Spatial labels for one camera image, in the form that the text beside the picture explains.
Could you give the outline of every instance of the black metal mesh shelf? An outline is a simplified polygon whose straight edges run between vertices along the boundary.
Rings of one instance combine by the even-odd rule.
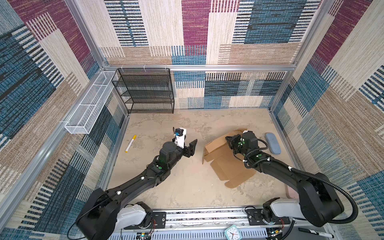
[[[175,99],[167,68],[119,68],[112,81],[129,113],[173,113]]]

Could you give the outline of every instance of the alarm clock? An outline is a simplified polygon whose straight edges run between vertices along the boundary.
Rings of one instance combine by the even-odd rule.
[[[243,238],[240,231],[237,229],[236,225],[232,225],[227,228],[224,232],[228,240],[240,240]]]

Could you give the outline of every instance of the beige floor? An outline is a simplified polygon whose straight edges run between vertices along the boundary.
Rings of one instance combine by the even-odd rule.
[[[132,203],[143,201],[151,208],[258,205],[273,197],[285,197],[285,185],[257,172],[234,189],[224,186],[210,164],[202,164],[204,145],[239,127],[247,127],[257,137],[276,135],[282,153],[275,158],[291,164],[287,151],[266,109],[178,110],[174,114],[132,114],[112,173],[109,188],[140,174],[162,144],[172,140],[172,127],[187,129],[186,144],[198,139],[193,157],[182,157],[170,176],[159,186],[142,193]],[[137,134],[128,153],[132,136]]]

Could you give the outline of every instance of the white wire basket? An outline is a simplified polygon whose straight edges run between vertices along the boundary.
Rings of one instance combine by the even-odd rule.
[[[112,80],[118,80],[114,71],[103,71],[99,74],[85,97],[81,100],[81,103],[65,124],[65,129],[67,129],[70,134],[89,134],[91,132],[114,87]]]

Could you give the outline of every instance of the cardboard box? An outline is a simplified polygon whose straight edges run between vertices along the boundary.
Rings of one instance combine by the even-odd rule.
[[[229,148],[226,136],[234,136],[242,134],[246,128],[231,131],[212,142],[205,145],[204,148],[204,161],[211,162],[211,166],[221,181],[226,181],[224,185],[229,188],[235,188],[252,177],[256,170],[247,169],[244,163],[233,156],[232,150]],[[243,159],[241,154],[236,155],[238,158]]]

